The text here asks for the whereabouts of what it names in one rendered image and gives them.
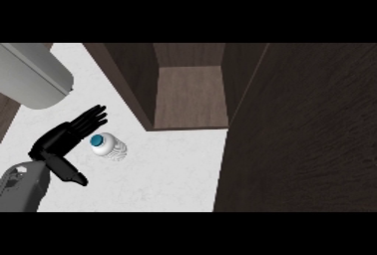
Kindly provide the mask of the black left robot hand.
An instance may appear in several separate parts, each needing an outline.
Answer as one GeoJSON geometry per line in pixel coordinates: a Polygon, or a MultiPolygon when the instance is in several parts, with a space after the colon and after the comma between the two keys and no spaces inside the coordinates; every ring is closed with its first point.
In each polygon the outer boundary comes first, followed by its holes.
{"type": "Polygon", "coordinates": [[[104,109],[104,106],[96,105],[70,122],[54,126],[36,139],[28,152],[31,159],[45,163],[47,168],[62,181],[75,182],[82,186],[88,184],[87,177],[65,155],[107,122],[104,109]]]}

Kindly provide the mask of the clear blue-capped water bottle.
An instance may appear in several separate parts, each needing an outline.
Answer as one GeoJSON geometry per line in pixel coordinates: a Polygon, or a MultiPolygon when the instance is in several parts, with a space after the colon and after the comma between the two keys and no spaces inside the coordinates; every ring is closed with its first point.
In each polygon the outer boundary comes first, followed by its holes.
{"type": "Polygon", "coordinates": [[[127,156],[127,145],[107,132],[102,132],[91,136],[90,146],[94,155],[110,161],[121,161],[127,156]]]}

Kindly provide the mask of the dark wooden cabinet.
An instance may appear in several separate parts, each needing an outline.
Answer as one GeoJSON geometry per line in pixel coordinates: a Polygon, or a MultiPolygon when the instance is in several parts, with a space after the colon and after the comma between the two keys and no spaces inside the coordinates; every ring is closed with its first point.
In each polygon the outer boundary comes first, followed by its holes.
{"type": "Polygon", "coordinates": [[[144,128],[227,128],[264,43],[87,43],[100,70],[144,128]]]}

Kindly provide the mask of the dark wooden cabinet door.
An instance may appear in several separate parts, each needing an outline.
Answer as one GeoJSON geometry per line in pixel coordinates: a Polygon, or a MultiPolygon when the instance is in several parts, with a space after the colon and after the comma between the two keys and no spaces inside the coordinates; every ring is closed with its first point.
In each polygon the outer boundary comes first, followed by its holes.
{"type": "Polygon", "coordinates": [[[377,43],[267,45],[212,209],[377,212],[377,43]]]}

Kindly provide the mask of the pale grey rounded appliance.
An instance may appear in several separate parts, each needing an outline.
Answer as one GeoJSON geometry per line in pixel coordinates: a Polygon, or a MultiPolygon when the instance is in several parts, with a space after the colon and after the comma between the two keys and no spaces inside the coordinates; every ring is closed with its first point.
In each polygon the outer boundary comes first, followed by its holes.
{"type": "Polygon", "coordinates": [[[73,76],[42,43],[0,43],[0,93],[32,110],[69,95],[73,76]]]}

